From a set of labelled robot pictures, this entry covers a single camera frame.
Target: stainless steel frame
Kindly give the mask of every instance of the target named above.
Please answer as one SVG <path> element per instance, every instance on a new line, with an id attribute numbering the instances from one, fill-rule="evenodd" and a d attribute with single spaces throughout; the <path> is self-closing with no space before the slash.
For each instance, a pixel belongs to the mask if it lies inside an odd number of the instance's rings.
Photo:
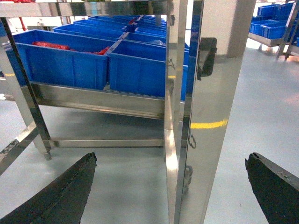
<path id="1" fill-rule="evenodd" d="M 248 33 L 248 38 L 251 40 L 260 42 L 261 44 L 264 44 L 268 47 L 276 47 L 283 41 L 283 39 L 273 39 L 272 40 L 272 39 L 268 39 L 268 38 L 265 38 L 263 36 L 259 36 L 259 35 L 253 34 L 253 33 Z"/>
<path id="2" fill-rule="evenodd" d="M 25 148 L 37 137 L 38 130 L 32 122 L 19 136 L 0 152 L 0 176 Z"/>
<path id="3" fill-rule="evenodd" d="M 217 38 L 218 49 L 212 75 L 195 79 L 191 116 L 184 116 L 187 149 L 181 149 L 180 164 L 188 170 L 179 172 L 188 191 L 181 192 L 180 224 L 204 223 L 255 7 L 255 1 L 234 0 L 225 3 L 230 10 L 219 10 L 221 3 L 205 0 L 203 6 L 200 37 Z"/>
<path id="4" fill-rule="evenodd" d="M 40 151 L 48 152 L 49 147 L 47 150 L 45 146 L 49 145 L 76 148 L 164 146 L 169 224 L 193 224 L 204 221 L 255 1 L 226 2 L 226 7 L 230 8 L 227 11 L 219 10 L 219 4 L 223 4 L 220 0 L 205 0 L 204 11 L 202 4 L 201 0 L 195 0 L 193 4 L 193 16 L 197 16 L 199 20 L 192 24 L 194 41 L 191 42 L 190 50 L 193 50 L 196 64 L 201 65 L 207 58 L 205 52 L 198 55 L 201 29 L 201 37 L 217 38 L 218 55 L 212 76 L 204 77 L 201 81 L 195 78 L 193 92 L 187 94 L 184 104 L 180 102 L 180 93 L 187 0 L 3 4 L 0 8 L 0 17 L 167 14 L 164 99 L 30 84 L 19 61 L 26 82 L 25 86 L 20 87 L 21 82 L 17 82 L 6 54 L 4 60 L 0 60 L 0 64 L 2 68 L 3 62 L 9 65 L 3 71 L 23 118 L 27 120 L 26 124 L 29 125 L 28 121 L 32 118 L 30 124 L 34 121 L 37 130 L 42 134 L 39 145 L 36 144 Z M 2 39 L 1 43 L 6 50 L 12 51 L 11 48 L 7 48 L 10 43 L 17 58 L 18 52 L 12 38 L 9 42 L 7 38 Z M 193 72 L 197 74 L 197 65 Z M 116 98 L 117 103 L 103 101 L 103 98 Z M 49 135 L 44 135 L 47 128 L 37 103 L 146 118 L 164 118 L 164 139 L 51 139 Z M 193 168 L 193 174 L 185 172 L 186 166 Z"/>
<path id="5" fill-rule="evenodd" d="M 45 155 L 46 159 L 50 159 L 49 151 L 51 149 L 50 142 L 44 143 L 43 140 L 50 141 L 50 134 L 47 130 L 46 124 L 43 120 L 43 116 L 36 102 L 32 87 L 29 83 L 28 77 L 26 75 L 25 69 L 21 63 L 19 53 L 17 51 L 16 45 L 12 38 L 7 20 L 5 18 L 1 19 L 7 35 L 0 38 L 1 48 L 0 48 L 0 63 L 2 72 L 5 76 L 6 81 L 11 87 L 11 91 L 14 95 L 15 101 L 19 107 L 20 113 L 24 119 L 26 125 L 30 125 L 35 122 L 38 129 L 38 136 L 34 140 L 36 148 Z M 15 71 L 11 66 L 8 55 L 11 56 L 11 60 L 19 64 L 19 69 L 16 71 L 20 75 L 16 76 Z"/>
<path id="6" fill-rule="evenodd" d="M 51 2 L 2 4 L 1 17 L 167 14 L 167 1 Z"/>

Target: epoxy floor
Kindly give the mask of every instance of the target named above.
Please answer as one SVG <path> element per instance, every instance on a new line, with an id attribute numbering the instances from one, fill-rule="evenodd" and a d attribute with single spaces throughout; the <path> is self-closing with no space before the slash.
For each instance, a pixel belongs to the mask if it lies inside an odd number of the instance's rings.
<path id="1" fill-rule="evenodd" d="M 299 176 L 299 65 L 275 61 L 248 41 L 205 224 L 266 224 L 252 193 L 244 159 L 258 152 Z M 53 137 L 161 136 L 151 120 L 41 106 Z M 0 148 L 25 125 L 14 102 L 0 101 Z M 82 224 L 166 224 L 167 192 L 161 148 L 54 149 L 46 161 L 31 144 L 0 176 L 0 217 L 31 198 L 88 152 L 98 157 Z"/>

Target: metal shelf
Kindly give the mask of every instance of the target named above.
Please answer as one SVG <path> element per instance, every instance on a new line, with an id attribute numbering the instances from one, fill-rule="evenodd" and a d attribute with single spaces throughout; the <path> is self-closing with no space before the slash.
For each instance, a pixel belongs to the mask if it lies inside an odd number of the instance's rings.
<path id="1" fill-rule="evenodd" d="M 1 4 L 1 17 L 167 14 L 167 1 Z"/>
<path id="2" fill-rule="evenodd" d="M 299 47 L 295 45 L 289 45 L 289 51 L 291 55 L 299 57 Z"/>
<path id="3" fill-rule="evenodd" d="M 267 45 L 268 47 L 276 47 L 278 46 L 283 39 L 268 39 L 263 36 L 259 36 L 253 33 L 248 33 L 248 38 L 257 42 L 260 42 L 261 44 Z"/>
<path id="4" fill-rule="evenodd" d="M 151 119 L 164 119 L 164 98 L 118 91 L 97 91 L 48 84 L 32 84 L 40 105 L 84 109 Z"/>

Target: blue plastic crate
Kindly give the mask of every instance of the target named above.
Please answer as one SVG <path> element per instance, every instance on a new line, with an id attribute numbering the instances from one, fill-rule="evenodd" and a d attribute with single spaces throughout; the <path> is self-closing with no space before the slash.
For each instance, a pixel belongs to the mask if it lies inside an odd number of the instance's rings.
<path id="1" fill-rule="evenodd" d="M 158 31 L 162 31 L 162 32 L 166 32 L 166 27 L 158 27 L 155 25 L 147 25 L 147 24 L 142 24 L 142 23 L 136 23 L 135 27 L 141 27 L 141 28 L 146 28 L 146 29 L 153 29 L 153 30 L 158 30 Z"/>
<path id="2" fill-rule="evenodd" d="M 142 42 L 147 44 L 160 45 L 160 46 L 161 45 L 165 46 L 166 44 L 166 37 L 149 36 L 149 35 L 135 34 L 135 33 L 126 33 L 124 36 L 122 36 L 122 39 Z M 185 43 L 185 49 L 189 49 L 189 46 L 186 43 Z"/>
<path id="3" fill-rule="evenodd" d="M 128 24 L 133 18 L 128 19 L 128 18 L 121 18 L 121 17 L 116 18 L 116 17 L 109 17 L 109 16 L 91 16 L 88 17 L 88 19 L 89 20 L 97 19 L 97 20 L 105 20 L 110 22 L 120 22 L 120 23 Z"/>
<path id="4" fill-rule="evenodd" d="M 14 40 L 29 80 L 97 90 L 105 87 L 107 55 L 87 52 L 99 52 L 115 42 L 41 30 L 14 35 Z M 68 45 L 76 51 L 32 45 L 35 41 Z"/>
<path id="5" fill-rule="evenodd" d="M 145 35 L 150 35 L 150 36 L 162 36 L 166 37 L 166 31 L 160 31 L 160 30 L 154 30 L 154 29 L 147 29 L 143 27 L 137 27 L 135 29 L 135 33 L 137 34 L 145 34 Z"/>
<path id="6" fill-rule="evenodd" d="M 123 26 L 127 26 L 127 30 L 126 32 L 133 32 L 135 27 L 133 24 L 129 24 L 129 21 L 125 21 L 125 20 L 118 20 L 115 18 L 111 18 L 111 17 L 104 17 L 104 16 L 91 16 L 88 17 L 88 20 L 93 20 L 93 21 L 99 21 L 99 22 L 106 22 L 106 23 L 110 23 L 110 24 L 117 24 L 117 25 L 123 25 Z"/>
<path id="7" fill-rule="evenodd" d="M 105 27 L 107 29 L 111 30 L 118 30 L 122 32 L 127 32 L 127 26 L 121 25 L 121 24 L 114 24 L 110 22 L 100 22 L 100 21 L 95 21 L 95 20 L 77 20 L 74 21 L 74 24 L 78 24 L 81 26 L 88 26 L 88 27 Z"/>
<path id="8" fill-rule="evenodd" d="M 285 15 L 289 16 L 292 10 L 294 3 L 286 3 L 285 4 Z"/>
<path id="9" fill-rule="evenodd" d="M 139 19 L 140 21 L 147 21 L 147 22 L 156 22 L 156 18 L 155 17 L 141 17 Z M 166 24 L 166 21 L 164 19 L 161 19 L 161 23 Z"/>
<path id="10" fill-rule="evenodd" d="M 139 15 L 114 15 L 113 18 L 115 19 L 123 19 L 126 21 L 131 21 L 132 19 L 139 19 Z"/>
<path id="11" fill-rule="evenodd" d="M 253 16 L 251 22 L 269 20 L 269 19 L 272 19 L 272 16 Z"/>
<path id="12" fill-rule="evenodd" d="M 275 15 L 272 17 L 272 20 L 285 21 L 285 20 L 288 20 L 288 18 L 289 18 L 288 15 Z"/>
<path id="13" fill-rule="evenodd" d="M 143 21 L 143 20 L 139 20 L 139 21 L 137 21 L 137 23 L 148 25 L 148 26 L 156 26 L 156 21 Z M 167 26 L 166 23 L 161 23 L 161 25 L 159 27 L 166 28 L 166 26 Z"/>
<path id="14" fill-rule="evenodd" d="M 285 4 L 276 4 L 273 6 L 273 15 L 285 15 Z"/>
<path id="15" fill-rule="evenodd" d="M 261 25 L 266 25 L 266 24 L 272 24 L 272 23 L 277 23 L 278 21 L 275 20 L 262 20 L 262 21 L 256 21 L 252 22 L 250 25 L 249 32 L 257 35 L 262 34 L 262 27 Z"/>
<path id="16" fill-rule="evenodd" d="M 286 22 L 262 25 L 262 36 L 268 39 L 279 39 L 284 36 Z"/>
<path id="17" fill-rule="evenodd" d="M 63 34 L 73 34 L 79 36 L 88 36 L 93 38 L 105 39 L 105 40 L 112 40 L 116 41 L 120 39 L 124 32 L 110 30 L 103 28 L 96 28 L 96 27 L 87 27 L 81 26 L 78 24 L 68 24 L 60 27 L 53 28 L 54 32 L 63 33 Z"/>
<path id="18" fill-rule="evenodd" d="M 273 12 L 274 7 L 275 5 L 260 6 L 257 8 L 257 15 L 261 15 L 261 16 L 274 15 Z"/>
<path id="19" fill-rule="evenodd" d="M 166 48 L 119 40 L 107 52 L 112 90 L 163 97 L 165 95 Z M 185 52 L 184 64 L 188 64 Z M 188 66 L 183 69 L 185 89 Z"/>

